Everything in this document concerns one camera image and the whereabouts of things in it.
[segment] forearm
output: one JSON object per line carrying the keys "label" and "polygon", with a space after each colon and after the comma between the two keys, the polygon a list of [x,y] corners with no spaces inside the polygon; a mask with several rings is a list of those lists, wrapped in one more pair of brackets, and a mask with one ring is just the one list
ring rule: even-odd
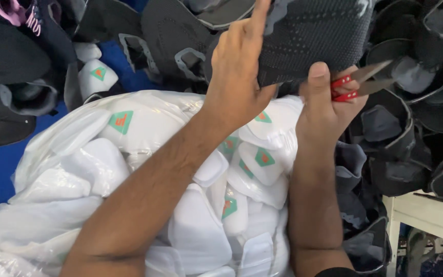
{"label": "forearm", "polygon": [[289,187],[288,234],[298,249],[338,249],[343,230],[335,188],[334,147],[299,142]]}
{"label": "forearm", "polygon": [[147,251],[195,172],[230,134],[201,113],[105,200],[84,224],[72,251],[111,259]]}

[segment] pink trim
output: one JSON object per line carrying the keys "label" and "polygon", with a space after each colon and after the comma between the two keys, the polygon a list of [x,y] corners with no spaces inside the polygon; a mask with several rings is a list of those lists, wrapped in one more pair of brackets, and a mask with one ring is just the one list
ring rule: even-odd
{"label": "pink trim", "polygon": [[18,0],[10,0],[8,13],[0,7],[0,16],[8,20],[14,26],[20,26],[25,22],[25,9],[20,6]]}

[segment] scissor blade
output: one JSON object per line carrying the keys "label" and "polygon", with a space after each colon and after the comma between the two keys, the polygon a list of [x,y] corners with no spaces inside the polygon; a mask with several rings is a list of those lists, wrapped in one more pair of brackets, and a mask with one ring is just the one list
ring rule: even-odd
{"label": "scissor blade", "polygon": [[351,78],[352,78],[352,80],[355,80],[359,84],[361,84],[361,83],[365,82],[366,80],[370,79],[375,74],[377,74],[379,71],[383,70],[391,62],[392,62],[392,60],[388,60],[388,61],[385,61],[382,63],[362,67],[359,70],[353,72],[351,74]]}
{"label": "scissor blade", "polygon": [[370,95],[387,88],[393,83],[394,79],[364,82],[360,84],[360,88],[357,92],[359,96]]}

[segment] green and orange logo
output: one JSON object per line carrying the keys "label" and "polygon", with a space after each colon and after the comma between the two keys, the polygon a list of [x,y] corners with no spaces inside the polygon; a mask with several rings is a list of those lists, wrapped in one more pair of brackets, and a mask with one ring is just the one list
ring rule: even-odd
{"label": "green and orange logo", "polygon": [[132,113],[132,110],[116,112],[110,117],[108,124],[119,133],[125,135],[127,134],[127,129],[129,129]]}
{"label": "green and orange logo", "polygon": [[265,111],[262,111],[258,116],[255,117],[255,121],[264,122],[264,123],[273,123],[271,118],[268,116],[268,114]]}
{"label": "green and orange logo", "polygon": [[105,78],[105,73],[107,72],[107,70],[105,69],[105,68],[103,68],[103,67],[97,67],[97,68],[95,68],[94,70],[92,70],[91,72],[90,72],[90,74],[93,76],[93,77],[95,77],[95,78],[97,78],[97,79],[99,79],[100,81],[103,81],[103,79]]}
{"label": "green and orange logo", "polygon": [[249,170],[249,167],[247,167],[246,163],[242,159],[240,159],[239,167],[242,168],[242,170],[249,176],[250,179],[254,177],[254,174]]}
{"label": "green and orange logo", "polygon": [[223,207],[222,219],[237,211],[237,200],[225,196],[225,206]]}
{"label": "green and orange logo", "polygon": [[257,154],[255,155],[255,161],[261,167],[266,167],[275,164],[275,160],[273,159],[271,154],[269,154],[269,152],[266,149],[261,147],[257,149]]}
{"label": "green and orange logo", "polygon": [[227,137],[225,141],[221,143],[221,146],[223,147],[223,152],[225,154],[232,154],[235,151],[235,147],[237,146],[238,142],[239,138],[236,136]]}

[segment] clear plastic bag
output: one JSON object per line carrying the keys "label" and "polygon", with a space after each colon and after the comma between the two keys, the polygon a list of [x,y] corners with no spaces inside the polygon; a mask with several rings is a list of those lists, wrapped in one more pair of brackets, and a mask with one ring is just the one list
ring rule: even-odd
{"label": "clear plastic bag", "polygon": [[[102,198],[203,101],[153,90],[108,97],[35,136],[15,171],[16,195],[0,205],[0,276],[57,277]],[[286,195],[302,107],[298,97],[272,100],[210,155],[148,251],[147,277],[287,276]]]}

